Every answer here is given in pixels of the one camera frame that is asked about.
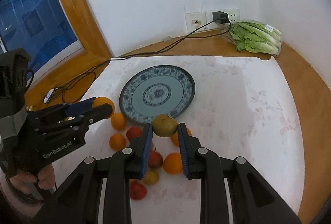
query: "red apple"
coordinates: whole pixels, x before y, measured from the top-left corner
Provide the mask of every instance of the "red apple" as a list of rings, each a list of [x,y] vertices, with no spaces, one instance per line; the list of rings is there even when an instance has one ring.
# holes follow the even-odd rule
[[[131,199],[142,200],[147,194],[147,189],[140,183],[131,183],[129,192]]]
[[[149,155],[148,167],[158,169],[163,165],[163,158],[160,153],[151,151]]]
[[[131,127],[127,132],[126,132],[126,137],[129,139],[131,142],[133,138],[140,137],[141,134],[143,133],[142,129],[139,127]]]

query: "black cable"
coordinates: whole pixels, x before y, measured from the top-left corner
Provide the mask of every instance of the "black cable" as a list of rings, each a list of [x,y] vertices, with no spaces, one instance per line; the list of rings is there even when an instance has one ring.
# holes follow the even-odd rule
[[[111,61],[123,61],[123,60],[127,60],[127,59],[130,59],[130,58],[133,58],[133,57],[137,57],[137,56],[147,56],[147,55],[157,55],[157,54],[161,54],[161,53],[164,53],[164,52],[167,52],[171,49],[173,49],[175,46],[177,46],[179,43],[181,43],[183,40],[185,39],[188,39],[188,38],[208,38],[208,37],[213,37],[213,36],[219,36],[219,35],[224,35],[226,33],[228,33],[231,29],[231,22],[229,21],[229,28],[225,31],[225,32],[222,32],[222,33],[219,33],[219,34],[215,34],[215,35],[209,35],[209,36],[201,36],[201,37],[190,37],[190,35],[194,34],[195,32],[197,32],[198,30],[208,26],[209,24],[212,24],[214,22],[211,21],[197,29],[195,29],[193,32],[189,33],[188,35],[186,35],[185,37],[171,43],[170,45],[167,45],[166,47],[158,50],[158,51],[154,51],[154,52],[141,52],[141,53],[136,53],[136,54],[131,54],[131,55],[128,55],[128,56],[125,56],[123,58],[117,58],[117,59],[110,59],[110,60],[107,60],[107,61],[104,61],[103,63],[101,64],[98,64],[92,68],[90,68],[89,70],[85,71],[84,73],[78,75],[77,77],[73,78],[72,80],[68,81],[67,83],[65,83],[64,85],[61,85],[57,88],[57,90],[59,90],[59,93],[57,94],[54,94],[53,97],[51,98],[51,100],[57,98],[58,96],[61,95],[61,98],[62,98],[62,102],[65,103],[65,92],[67,90],[71,90],[72,88],[74,88],[76,86],[76,84],[81,81],[82,79],[84,79],[85,77],[89,76],[90,74],[94,74],[94,79],[93,79],[93,82],[96,80],[97,78],[97,75],[95,73],[95,70],[97,70],[99,67],[105,65],[105,64],[109,64]],[[86,92],[88,91],[88,89],[85,91],[85,93],[79,98],[77,99],[75,102],[78,102],[85,94]]]
[[[26,87],[24,93],[26,93],[26,92],[28,91],[28,89],[30,88],[32,82],[34,81],[34,72],[33,72],[33,70],[32,70],[32,69],[29,69],[29,70],[27,71],[27,73],[31,73],[31,74],[32,74],[32,77],[31,77],[30,83],[29,83],[29,85]]]

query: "ceramic plate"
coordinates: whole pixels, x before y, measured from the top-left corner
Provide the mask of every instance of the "ceramic plate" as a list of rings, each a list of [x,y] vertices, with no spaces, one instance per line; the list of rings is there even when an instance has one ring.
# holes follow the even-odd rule
[[[156,116],[177,117],[195,94],[192,76],[176,66],[155,66],[136,74],[120,95],[123,115],[138,123],[151,123]]]

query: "plate rim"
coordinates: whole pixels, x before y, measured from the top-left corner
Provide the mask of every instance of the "plate rim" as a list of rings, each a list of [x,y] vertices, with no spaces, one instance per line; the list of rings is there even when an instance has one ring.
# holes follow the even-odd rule
[[[124,115],[124,117],[136,124],[139,124],[139,125],[144,125],[145,123],[141,123],[141,122],[137,122],[133,119],[131,119],[127,113],[125,112],[124,108],[123,108],[123,105],[122,105],[122,100],[123,100],[123,95],[124,95],[124,92],[125,90],[127,89],[127,87],[129,86],[129,84],[137,77],[139,77],[141,74],[143,74],[144,72],[146,72],[147,70],[149,69],[153,69],[153,68],[158,68],[158,67],[175,67],[179,70],[181,70],[187,77],[188,79],[190,80],[191,84],[192,84],[192,94],[191,94],[191,97],[190,97],[190,100],[188,102],[188,104],[185,106],[185,108],[178,114],[176,115],[176,117],[178,117],[179,115],[181,115],[184,111],[187,110],[187,108],[190,106],[190,104],[192,103],[193,99],[194,99],[194,96],[195,96],[195,82],[194,82],[194,79],[192,77],[192,75],[186,71],[185,69],[181,68],[181,67],[178,67],[178,66],[173,66],[171,64],[160,64],[158,66],[153,66],[153,67],[149,67],[149,68],[146,68],[142,71],[140,71],[138,74],[135,74],[132,78],[129,79],[129,81],[125,84],[125,86],[123,87],[122,91],[121,91],[121,94],[120,94],[120,99],[119,99],[119,105],[120,105],[120,110],[121,110],[121,113]]]

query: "pear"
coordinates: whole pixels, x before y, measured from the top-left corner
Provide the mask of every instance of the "pear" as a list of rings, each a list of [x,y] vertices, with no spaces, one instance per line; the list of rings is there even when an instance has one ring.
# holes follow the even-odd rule
[[[176,133],[178,123],[166,114],[158,115],[152,123],[153,131],[157,136],[170,137]]]

